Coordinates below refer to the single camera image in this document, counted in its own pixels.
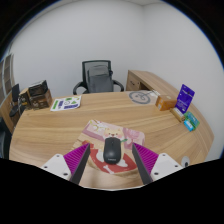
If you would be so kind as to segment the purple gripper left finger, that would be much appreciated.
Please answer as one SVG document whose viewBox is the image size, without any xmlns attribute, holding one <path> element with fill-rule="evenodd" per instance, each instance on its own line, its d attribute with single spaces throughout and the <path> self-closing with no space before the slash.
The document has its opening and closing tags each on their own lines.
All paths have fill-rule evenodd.
<svg viewBox="0 0 224 224">
<path fill-rule="evenodd" d="M 41 168 L 65 180 L 78 184 L 82 178 L 89 155 L 90 144 L 87 143 L 65 155 L 55 154 Z"/>
</svg>

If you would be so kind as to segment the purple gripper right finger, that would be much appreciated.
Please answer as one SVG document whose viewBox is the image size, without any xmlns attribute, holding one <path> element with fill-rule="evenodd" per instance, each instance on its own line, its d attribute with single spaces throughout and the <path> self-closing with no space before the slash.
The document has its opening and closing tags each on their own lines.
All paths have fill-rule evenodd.
<svg viewBox="0 0 224 224">
<path fill-rule="evenodd" d="M 132 154 L 144 184 L 152 183 L 182 169 L 168 154 L 157 154 L 137 143 L 132 144 Z"/>
</svg>

